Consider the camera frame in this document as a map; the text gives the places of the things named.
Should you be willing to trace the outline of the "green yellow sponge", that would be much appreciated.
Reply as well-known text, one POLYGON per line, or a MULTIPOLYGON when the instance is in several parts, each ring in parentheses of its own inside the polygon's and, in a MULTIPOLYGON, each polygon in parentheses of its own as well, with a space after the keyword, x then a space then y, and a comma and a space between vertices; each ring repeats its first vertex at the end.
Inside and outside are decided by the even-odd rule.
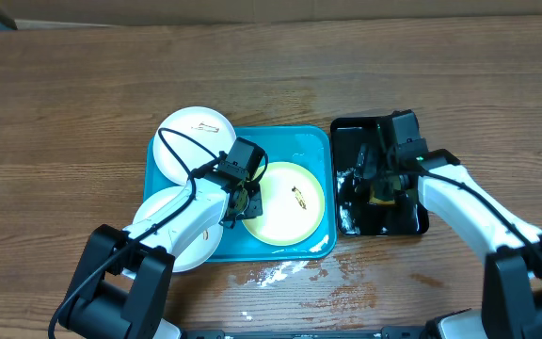
POLYGON ((395 205, 393 184, 387 181, 373 181, 369 203, 374 205, 395 205))

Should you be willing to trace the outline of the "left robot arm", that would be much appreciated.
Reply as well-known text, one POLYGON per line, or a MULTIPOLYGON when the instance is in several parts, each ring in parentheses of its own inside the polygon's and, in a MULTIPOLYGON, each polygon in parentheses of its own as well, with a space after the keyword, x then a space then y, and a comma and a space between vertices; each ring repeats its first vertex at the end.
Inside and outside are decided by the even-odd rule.
POLYGON ((203 232, 262 214, 257 171, 268 156, 237 138, 228 153, 189 171, 186 186, 150 217, 92 232, 48 327, 85 338, 179 338, 163 314, 176 258, 203 232))

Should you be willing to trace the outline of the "yellow-green rimmed plate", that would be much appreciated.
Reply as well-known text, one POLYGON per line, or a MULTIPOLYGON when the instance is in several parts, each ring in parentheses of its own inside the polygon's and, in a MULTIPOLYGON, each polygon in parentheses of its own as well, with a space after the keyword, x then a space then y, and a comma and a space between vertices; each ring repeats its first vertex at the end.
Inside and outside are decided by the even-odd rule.
POLYGON ((312 235, 325 213, 323 188, 314 175, 294 163, 273 162, 260 181, 263 213, 243 221, 258 240, 291 246, 312 235))

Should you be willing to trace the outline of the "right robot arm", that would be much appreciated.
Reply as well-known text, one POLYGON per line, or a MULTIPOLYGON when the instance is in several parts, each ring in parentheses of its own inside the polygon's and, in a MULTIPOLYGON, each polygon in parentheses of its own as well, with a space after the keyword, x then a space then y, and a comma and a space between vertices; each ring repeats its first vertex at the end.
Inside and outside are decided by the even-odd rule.
POLYGON ((415 190, 418 204, 484 266, 480 309, 428 321, 426 337, 542 339, 542 230, 493 199, 452 153, 429 151, 413 111, 375 118, 371 141, 359 153, 356 180, 383 203, 415 190))

